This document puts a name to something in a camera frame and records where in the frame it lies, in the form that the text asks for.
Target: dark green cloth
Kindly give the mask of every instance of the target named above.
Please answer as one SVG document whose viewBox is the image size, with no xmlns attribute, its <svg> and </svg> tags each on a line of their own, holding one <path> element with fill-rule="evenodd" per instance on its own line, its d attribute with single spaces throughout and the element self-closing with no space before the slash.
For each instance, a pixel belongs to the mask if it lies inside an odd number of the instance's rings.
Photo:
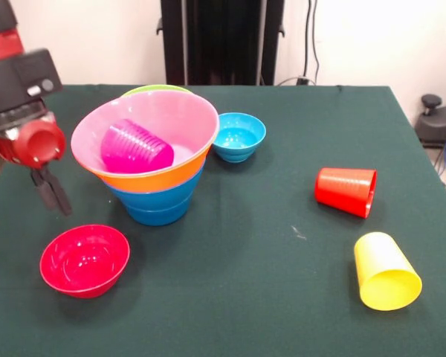
<svg viewBox="0 0 446 357">
<path fill-rule="evenodd" d="M 130 86 L 67 86 L 47 100 L 68 142 L 78 121 Z M 0 178 L 0 356 L 446 356 L 446 192 L 388 88 L 194 87 L 219 112 L 268 128 L 257 153 L 210 153 L 190 210 L 176 223 L 134 222 L 70 150 L 52 164 L 74 213 L 46 211 L 28 171 Z M 319 206 L 317 171 L 374 167 L 368 219 Z M 107 224 L 132 255 L 94 300 L 42 281 L 59 233 Z M 376 312 L 358 297 L 353 246 L 392 235 L 423 280 L 407 308 Z"/>
</svg>

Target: red plastic cup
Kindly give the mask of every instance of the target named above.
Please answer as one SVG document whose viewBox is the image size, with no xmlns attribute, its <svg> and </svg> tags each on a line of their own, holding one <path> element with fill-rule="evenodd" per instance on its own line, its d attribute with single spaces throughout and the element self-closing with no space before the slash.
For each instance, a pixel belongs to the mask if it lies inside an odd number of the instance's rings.
<svg viewBox="0 0 446 357">
<path fill-rule="evenodd" d="M 315 182 L 315 199 L 319 203 L 367 218 L 372 208 L 376 170 L 324 167 Z"/>
</svg>

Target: magenta cup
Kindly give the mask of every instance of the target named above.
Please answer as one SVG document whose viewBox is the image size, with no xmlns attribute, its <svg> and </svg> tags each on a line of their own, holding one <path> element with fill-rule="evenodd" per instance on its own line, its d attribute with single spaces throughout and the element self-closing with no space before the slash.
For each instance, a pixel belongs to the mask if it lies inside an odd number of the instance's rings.
<svg viewBox="0 0 446 357">
<path fill-rule="evenodd" d="M 130 119 L 112 124 L 101 142 L 101 157 L 113 173 L 147 173 L 171 166 L 173 148 Z"/>
</svg>

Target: blue bowl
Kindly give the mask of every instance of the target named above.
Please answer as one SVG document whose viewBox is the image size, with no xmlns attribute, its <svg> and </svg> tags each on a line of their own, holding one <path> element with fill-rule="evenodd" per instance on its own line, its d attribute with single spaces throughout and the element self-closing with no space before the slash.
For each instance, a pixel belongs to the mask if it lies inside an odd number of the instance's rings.
<svg viewBox="0 0 446 357">
<path fill-rule="evenodd" d="M 220 131 L 213 143 L 215 152 L 225 161 L 243 162 L 266 136 L 266 127 L 253 115 L 224 113 L 219 115 Z"/>
<path fill-rule="evenodd" d="M 169 225 L 180 219 L 188 211 L 191 199 L 192 194 L 183 202 L 166 210 L 140 210 L 130 206 L 125 207 L 127 213 L 143 225 Z"/>
<path fill-rule="evenodd" d="M 129 215 L 144 225 L 168 225 L 187 212 L 203 166 L 190 180 L 165 191 L 133 193 L 109 186 Z"/>
</svg>

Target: orange bowl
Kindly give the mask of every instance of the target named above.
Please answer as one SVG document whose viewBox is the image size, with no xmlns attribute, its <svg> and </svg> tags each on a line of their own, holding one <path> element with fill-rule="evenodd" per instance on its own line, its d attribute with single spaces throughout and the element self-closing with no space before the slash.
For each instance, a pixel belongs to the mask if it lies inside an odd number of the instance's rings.
<svg viewBox="0 0 446 357">
<path fill-rule="evenodd" d="M 148 173 L 111 173 L 100 155 L 109 127 L 128 118 L 172 145 L 172 166 Z M 76 160 L 118 190 L 150 193 L 190 180 L 202 167 L 219 131 L 219 118 L 210 102 L 183 91 L 145 91 L 112 100 L 88 114 L 71 137 Z"/>
</svg>

